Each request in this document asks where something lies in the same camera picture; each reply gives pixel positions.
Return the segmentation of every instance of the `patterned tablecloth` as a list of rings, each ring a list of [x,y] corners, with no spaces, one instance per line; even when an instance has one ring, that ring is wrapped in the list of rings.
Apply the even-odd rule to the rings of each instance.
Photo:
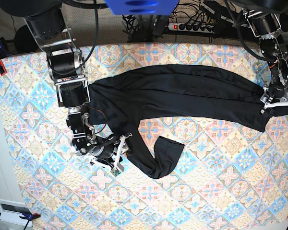
[[[35,229],[235,230],[287,219],[288,116],[271,119],[264,133],[207,118],[143,120],[152,154],[160,135],[185,144],[178,165],[153,180],[124,158],[125,172],[114,178],[75,156],[45,54],[3,63],[3,125],[24,201],[41,214]],[[260,85],[270,74],[240,47],[193,44],[98,46],[86,68],[93,82],[159,64],[220,67]]]

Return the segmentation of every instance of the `black trousers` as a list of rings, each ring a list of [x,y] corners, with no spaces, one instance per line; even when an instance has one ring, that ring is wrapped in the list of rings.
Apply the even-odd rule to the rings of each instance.
[[[116,135],[129,132],[128,159],[151,178],[171,173],[184,145],[159,137],[155,158],[138,132],[143,119],[169,116],[208,117],[264,132],[272,116],[288,115],[287,107],[260,113],[263,89],[224,69],[209,66],[159,65],[131,70],[98,80],[89,86],[90,107],[102,110]],[[101,124],[102,115],[90,110],[90,122]]]

